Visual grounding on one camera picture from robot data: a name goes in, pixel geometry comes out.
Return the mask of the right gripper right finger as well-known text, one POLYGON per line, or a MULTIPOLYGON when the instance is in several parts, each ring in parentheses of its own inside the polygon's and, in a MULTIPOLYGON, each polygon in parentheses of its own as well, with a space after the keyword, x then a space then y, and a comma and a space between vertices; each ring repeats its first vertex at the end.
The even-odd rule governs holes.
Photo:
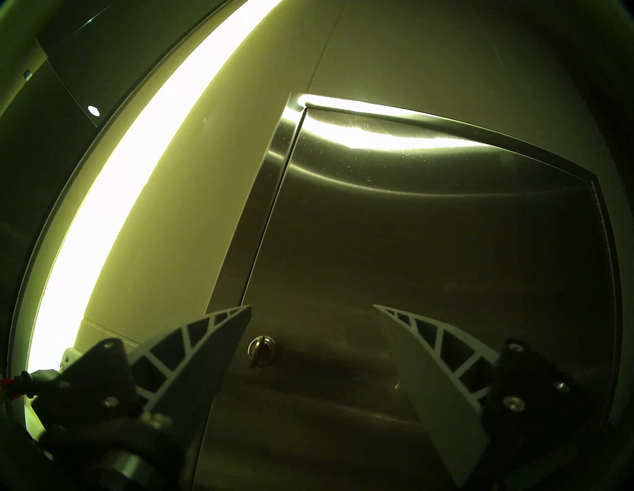
POLYGON ((375 304, 387 351, 458 489, 533 489, 609 413, 607 304, 375 304))

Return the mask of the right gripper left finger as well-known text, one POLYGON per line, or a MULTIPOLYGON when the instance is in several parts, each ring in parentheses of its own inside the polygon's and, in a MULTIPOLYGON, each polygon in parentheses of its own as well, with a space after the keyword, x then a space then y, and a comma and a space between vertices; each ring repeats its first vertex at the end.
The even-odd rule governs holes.
POLYGON ((183 461, 250 318, 249 305, 213 312, 131 352, 118 338, 98 342, 35 397, 39 445, 57 460, 183 461))

